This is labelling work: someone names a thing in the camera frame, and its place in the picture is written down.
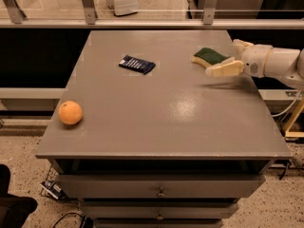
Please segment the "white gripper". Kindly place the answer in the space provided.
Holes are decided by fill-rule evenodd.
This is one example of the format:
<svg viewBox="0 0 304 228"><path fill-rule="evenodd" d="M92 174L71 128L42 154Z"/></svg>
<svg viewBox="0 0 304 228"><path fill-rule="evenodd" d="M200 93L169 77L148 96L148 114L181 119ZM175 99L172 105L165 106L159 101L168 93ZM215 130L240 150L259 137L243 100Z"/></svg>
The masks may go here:
<svg viewBox="0 0 304 228"><path fill-rule="evenodd" d="M239 39L234 39L233 45L237 54L242 54L241 61L244 64L240 60L230 57L206 68L206 75L210 77L231 77L238 76L244 71L246 75L262 78L268 55L273 47L270 45L253 45Z"/></svg>

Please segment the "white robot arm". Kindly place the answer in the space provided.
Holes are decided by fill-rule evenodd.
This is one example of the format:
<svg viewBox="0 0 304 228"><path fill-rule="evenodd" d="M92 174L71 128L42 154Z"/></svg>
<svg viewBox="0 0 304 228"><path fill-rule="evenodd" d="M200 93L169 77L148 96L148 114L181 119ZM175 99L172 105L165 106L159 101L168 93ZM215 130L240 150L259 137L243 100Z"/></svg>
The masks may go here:
<svg viewBox="0 0 304 228"><path fill-rule="evenodd" d="M238 59L224 60L206 69L211 77L238 76L273 78L285 86L304 89L304 50L233 41Z"/></svg>

